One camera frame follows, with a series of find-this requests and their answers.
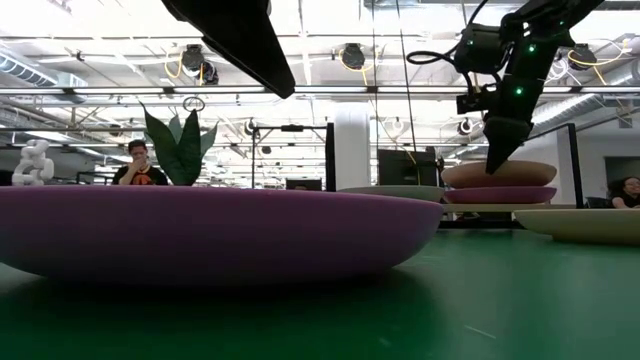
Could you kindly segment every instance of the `beige bowl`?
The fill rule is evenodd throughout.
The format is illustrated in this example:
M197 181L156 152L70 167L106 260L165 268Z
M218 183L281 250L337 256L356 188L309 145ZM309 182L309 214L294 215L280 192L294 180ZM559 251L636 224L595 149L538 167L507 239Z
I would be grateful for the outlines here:
M351 194L367 194L402 197L407 199L426 200L439 202L444 195L444 189L435 186L416 186L416 185L383 185L383 186L365 186L358 188L349 188L338 190L338 192Z
M442 172L442 181L455 189L496 186L547 186L558 170L533 161L507 161L493 175L485 162L459 165Z
M519 210L525 228L556 241L640 245L640 209Z

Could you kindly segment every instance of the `bowl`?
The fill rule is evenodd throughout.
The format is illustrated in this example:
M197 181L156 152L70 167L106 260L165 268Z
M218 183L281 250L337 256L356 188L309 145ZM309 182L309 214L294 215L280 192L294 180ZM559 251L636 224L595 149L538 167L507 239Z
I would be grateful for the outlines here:
M640 245L640 209L519 210L516 220L555 241Z
M542 204L556 192L556 188L545 186L469 188L449 190L444 198L452 204Z
M0 262L64 281L160 286L385 271L420 251L443 213L388 196L177 186L6 187L0 207L11 209Z
M436 186L383 185L342 189L338 192L350 194L393 196L406 199L440 202L440 199L442 199L442 195L444 194L444 189Z
M485 162L475 162L446 169L442 181L455 189L500 186L546 186L558 170L533 161L508 160L493 175L485 172Z

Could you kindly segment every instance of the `woman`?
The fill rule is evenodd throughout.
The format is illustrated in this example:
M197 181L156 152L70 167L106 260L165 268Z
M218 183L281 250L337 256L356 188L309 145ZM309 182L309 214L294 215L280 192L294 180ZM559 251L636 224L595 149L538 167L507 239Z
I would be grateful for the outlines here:
M609 194L616 209L640 208L640 179L628 177L609 185Z

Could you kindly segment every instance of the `green tabletop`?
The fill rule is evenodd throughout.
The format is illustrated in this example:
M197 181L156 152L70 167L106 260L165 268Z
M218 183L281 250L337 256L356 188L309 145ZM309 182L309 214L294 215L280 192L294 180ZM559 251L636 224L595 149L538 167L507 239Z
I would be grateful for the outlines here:
M294 288L72 287L0 265L0 359L637 360L638 274L635 248L462 230L384 276Z

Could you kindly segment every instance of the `shelf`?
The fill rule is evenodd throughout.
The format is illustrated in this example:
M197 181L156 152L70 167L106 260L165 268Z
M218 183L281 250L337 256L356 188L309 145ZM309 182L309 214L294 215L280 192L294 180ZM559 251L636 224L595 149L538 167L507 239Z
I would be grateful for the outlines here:
M513 212L517 210L575 209L571 204L443 204L445 213Z

